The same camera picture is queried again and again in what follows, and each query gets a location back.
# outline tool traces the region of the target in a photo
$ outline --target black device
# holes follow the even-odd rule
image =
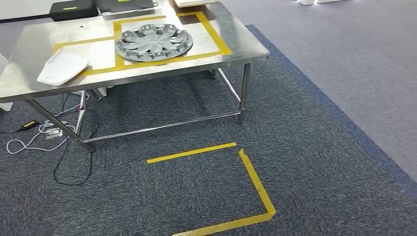
[[[154,7],[153,0],[95,0],[95,4],[101,13]]]
[[[63,1],[52,4],[49,16],[54,21],[66,21],[98,16],[94,0]]]

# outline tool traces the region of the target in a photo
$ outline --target carpet border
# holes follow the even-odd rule
[[[254,25],[246,25],[254,36],[276,56],[295,79],[306,88],[344,127],[346,132],[370,154],[380,168],[388,173],[407,193],[417,195],[417,183],[395,163],[372,139],[365,134],[326,94],[324,94],[296,65],[294,65],[268,38]]]

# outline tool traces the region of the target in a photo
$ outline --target dark blue carpet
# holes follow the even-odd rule
[[[245,148],[277,214],[219,235],[415,235],[415,182],[393,163],[254,26],[271,51],[254,65],[244,124],[223,118],[97,143],[93,172],[82,186],[54,182],[63,149],[9,155],[1,134],[1,236],[167,236],[265,212],[238,156]],[[239,90],[243,68],[224,68]],[[108,90],[88,108],[96,136],[235,109],[220,80],[193,73]],[[60,96],[39,99],[51,111]],[[77,104],[71,95],[67,107]],[[25,103],[1,115],[0,130],[43,120]],[[96,126],[88,112],[83,136]],[[62,118],[75,123],[76,116]],[[53,147],[59,140],[35,142]],[[228,142],[232,147],[147,164],[162,155]],[[85,151],[70,142],[58,169],[74,183],[88,172]]]

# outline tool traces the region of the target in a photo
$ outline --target stainless steel table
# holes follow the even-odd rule
[[[115,54],[115,39],[121,32],[143,24],[174,24],[192,35],[194,45],[185,56],[164,61],[134,63],[123,60]],[[60,47],[88,58],[89,67],[62,86],[37,82],[44,63]],[[94,141],[186,123],[234,115],[238,115],[238,121],[242,122],[251,65],[266,60],[268,55],[268,50],[221,3],[177,8],[171,0],[159,0],[159,6],[150,10],[25,27],[0,77],[0,102],[26,101],[65,134],[92,151]],[[240,96],[220,69],[237,65],[245,65]],[[86,109],[86,90],[206,70],[223,79],[239,103],[238,111],[99,138],[84,140],[79,137]],[[83,91],[75,132],[34,100],[75,91]]]

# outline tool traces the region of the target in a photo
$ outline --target yellow tape marking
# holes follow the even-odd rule
[[[246,170],[248,171],[248,174],[253,182],[253,185],[258,191],[259,197],[261,198],[265,208],[267,209],[268,214],[270,214],[271,216],[275,215],[276,210],[272,205],[271,199],[269,199],[267,191],[262,185],[261,180],[259,179],[258,174],[255,171],[255,168],[253,168],[252,163],[249,160],[249,157],[243,152],[243,149],[239,151],[239,156],[241,157],[243,164],[245,165]]]
[[[205,147],[205,148],[186,151],[186,152],[180,152],[180,153],[172,154],[172,155],[168,155],[168,156],[161,156],[161,157],[158,157],[158,158],[153,158],[153,159],[146,160],[146,162],[148,164],[150,164],[150,163],[155,163],[155,162],[158,162],[158,161],[165,161],[165,160],[170,160],[170,159],[174,159],[174,158],[177,158],[177,157],[188,156],[188,155],[193,155],[193,154],[197,154],[197,153],[218,150],[218,149],[222,149],[222,148],[229,148],[229,147],[233,147],[233,146],[236,146],[236,143],[222,144],[222,145],[217,145],[217,146],[212,146],[212,147]]]
[[[210,24],[210,21],[207,19],[207,17],[204,15],[202,11],[177,14],[178,17],[191,16],[191,15],[197,16],[198,20],[201,22],[201,24],[203,24],[204,28],[206,28],[206,31],[208,32],[210,37],[213,39],[213,41],[216,43],[217,47],[220,49],[223,55],[230,55],[233,53],[232,50],[230,50],[227,44],[223,41],[223,39],[216,32],[216,30],[214,30],[213,26]]]
[[[239,156],[241,157],[243,164],[245,165],[246,170],[248,171],[248,174],[253,182],[253,185],[256,187],[256,190],[258,191],[259,197],[261,198],[262,202],[264,203],[265,208],[267,209],[267,213],[261,214],[261,215],[255,215],[239,220],[233,220],[226,223],[221,223],[218,225],[212,225],[196,230],[191,230],[183,233],[174,234],[173,236],[204,236],[204,235],[211,235],[214,233],[218,233],[221,231],[231,230],[235,228],[240,228],[243,226],[248,226],[260,222],[264,222],[267,220],[272,219],[272,217],[275,215],[276,210],[274,206],[272,205],[272,202],[264,189],[264,186],[261,183],[261,180],[258,177],[258,174],[256,174],[255,169],[252,166],[252,163],[249,160],[249,157],[243,152],[243,149],[239,151]]]
[[[233,220],[226,223],[218,224],[218,225],[212,225],[207,226],[204,228],[191,230],[183,233],[174,234],[173,236],[204,236],[204,235],[211,235],[214,233],[218,233],[225,230],[231,230],[235,228],[240,228],[243,226],[248,226],[260,222],[264,222],[267,220],[270,220],[272,216],[268,213],[261,214],[261,215],[255,215],[248,218],[243,218],[240,220]]]
[[[125,65],[124,64],[124,59],[121,56],[119,56],[119,54],[117,54],[115,52],[115,66],[114,67],[109,67],[109,68],[104,68],[104,69],[97,69],[97,70],[86,70],[86,71],[81,72],[80,75],[81,76],[96,75],[96,74],[108,73],[108,72],[113,72],[113,71],[128,70],[128,69],[141,68],[141,67],[146,67],[146,66],[158,66],[158,65],[165,65],[165,64],[168,64],[168,63],[172,63],[172,62],[179,62],[179,61],[186,61],[186,60],[201,59],[201,58],[208,58],[208,57],[219,56],[219,55],[230,55],[230,54],[232,54],[232,51],[229,49],[227,44],[221,39],[221,37],[217,34],[217,32],[211,26],[210,21],[207,19],[207,17],[204,15],[203,12],[197,11],[197,12],[188,12],[188,13],[179,13],[179,14],[177,14],[178,17],[190,16],[190,15],[197,16],[197,18],[203,24],[206,31],[212,37],[213,41],[216,43],[217,47],[220,49],[219,52],[204,53],[204,54],[193,55],[193,56],[176,57],[176,58],[171,58],[171,59],[162,60],[162,61],[138,62],[138,63],[134,63],[134,64],[130,64],[130,65]],[[77,45],[77,44],[83,44],[83,43],[93,43],[93,42],[99,42],[99,41],[105,41],[105,40],[117,40],[117,39],[119,39],[119,37],[121,35],[121,25],[123,23],[137,22],[137,21],[148,21],[148,20],[163,19],[163,18],[166,18],[166,16],[152,16],[152,17],[143,17],[143,18],[122,20],[122,21],[115,21],[115,22],[113,22],[113,28],[114,28],[114,35],[113,36],[104,37],[104,38],[81,40],[81,41],[74,41],[74,42],[57,43],[54,46],[53,53],[55,53],[61,47],[64,47],[64,46]]]
[[[66,43],[57,43],[54,46],[54,50],[52,51],[53,54],[55,54],[58,49],[65,47],[65,46],[71,46],[71,45],[78,45],[78,44],[84,44],[84,43],[95,43],[100,41],[106,41],[106,40],[113,40],[114,36],[104,37],[104,38],[95,38],[95,39],[87,39],[87,40],[80,40],[80,41],[73,41],[73,42],[66,42]]]

